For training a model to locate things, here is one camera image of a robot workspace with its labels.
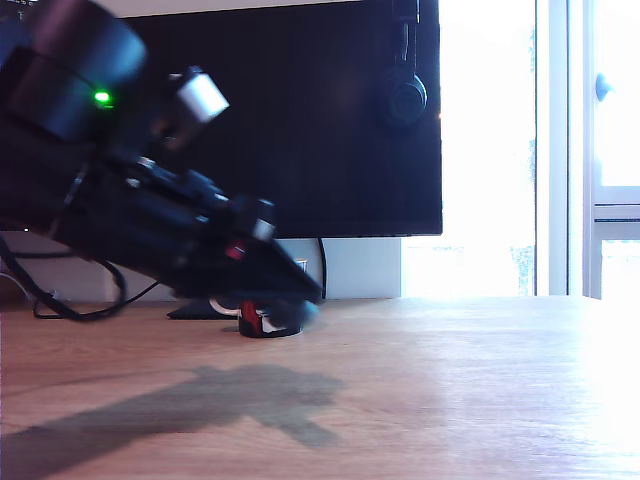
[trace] green led light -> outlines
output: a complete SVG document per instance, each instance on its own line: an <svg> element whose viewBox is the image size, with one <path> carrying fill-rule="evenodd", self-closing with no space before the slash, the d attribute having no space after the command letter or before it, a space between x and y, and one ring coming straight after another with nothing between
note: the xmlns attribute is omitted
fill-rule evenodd
<svg viewBox="0 0 640 480"><path fill-rule="evenodd" d="M96 99L96 102L100 103L107 103L111 100L111 96L107 92L96 92L93 98Z"/></svg>

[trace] monitor stand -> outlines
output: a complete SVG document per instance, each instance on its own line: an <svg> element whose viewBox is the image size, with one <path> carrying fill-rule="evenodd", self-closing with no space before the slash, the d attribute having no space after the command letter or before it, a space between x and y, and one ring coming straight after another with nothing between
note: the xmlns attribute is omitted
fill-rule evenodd
<svg viewBox="0 0 640 480"><path fill-rule="evenodd" d="M169 312L167 316L172 320L236 320L234 316L214 310L209 300L194 300L184 307Z"/></svg>

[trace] black cable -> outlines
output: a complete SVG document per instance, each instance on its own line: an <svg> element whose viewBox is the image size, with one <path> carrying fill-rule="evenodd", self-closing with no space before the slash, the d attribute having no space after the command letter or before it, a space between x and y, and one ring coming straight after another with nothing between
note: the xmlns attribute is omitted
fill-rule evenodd
<svg viewBox="0 0 640 480"><path fill-rule="evenodd" d="M118 287L118 299L114 302L114 305L105 310L90 313L80 313L72 308L69 308L64 303L56 300L49 293L43 291L31 276L22 268L18 263L15 255L5 242L4 238L0 235L0 257L2 257L7 264L9 270L13 272L16 279L22 284L22 286L36 297L41 303L49 307L55 313L62 318L67 318L74 322L95 322L112 317L120 312L127 304L127 282L124 279L122 272L118 270L114 265L105 260L96 260L96 263L102 265L113 276L113 281Z"/></svg>
<svg viewBox="0 0 640 480"><path fill-rule="evenodd" d="M327 254L324 251L324 242L318 238L318 248L320 250L320 262L322 262L322 299L327 298Z"/></svg>
<svg viewBox="0 0 640 480"><path fill-rule="evenodd" d="M140 298L144 297L147 293L149 293L151 290L156 288L158 285L160 285L160 282L152 283L147 288L145 288L143 291L141 291L139 294L131 297L129 300L124 302L124 304L122 306L126 307L127 305L131 305L136 300L139 300ZM101 314L108 313L109 311L113 310L114 307L115 306L109 307L109 308L105 308L104 310L97 310L97 311L92 312L92 313L94 313L94 314L96 314L96 313L101 313ZM38 319L40 319L40 320L61 320L61 319L64 318L61 315L45 315L45 314L40 313L40 301L37 300L37 299L33 304L33 316L38 318Z"/></svg>

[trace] black headphones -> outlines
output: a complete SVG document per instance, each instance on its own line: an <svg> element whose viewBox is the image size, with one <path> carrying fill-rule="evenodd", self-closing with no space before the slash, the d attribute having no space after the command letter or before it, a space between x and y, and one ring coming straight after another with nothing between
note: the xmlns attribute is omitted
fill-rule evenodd
<svg viewBox="0 0 640 480"><path fill-rule="evenodd" d="M416 73L420 0L392 0L394 65L380 81L380 108L396 128L414 125L427 108L427 89Z"/></svg>

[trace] window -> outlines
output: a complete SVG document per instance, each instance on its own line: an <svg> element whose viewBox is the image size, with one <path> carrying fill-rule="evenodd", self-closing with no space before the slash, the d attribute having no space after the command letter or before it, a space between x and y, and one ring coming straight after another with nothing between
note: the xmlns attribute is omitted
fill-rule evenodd
<svg viewBox="0 0 640 480"><path fill-rule="evenodd" d="M403 239L406 296L534 294L535 9L440 2L444 234Z"/></svg>

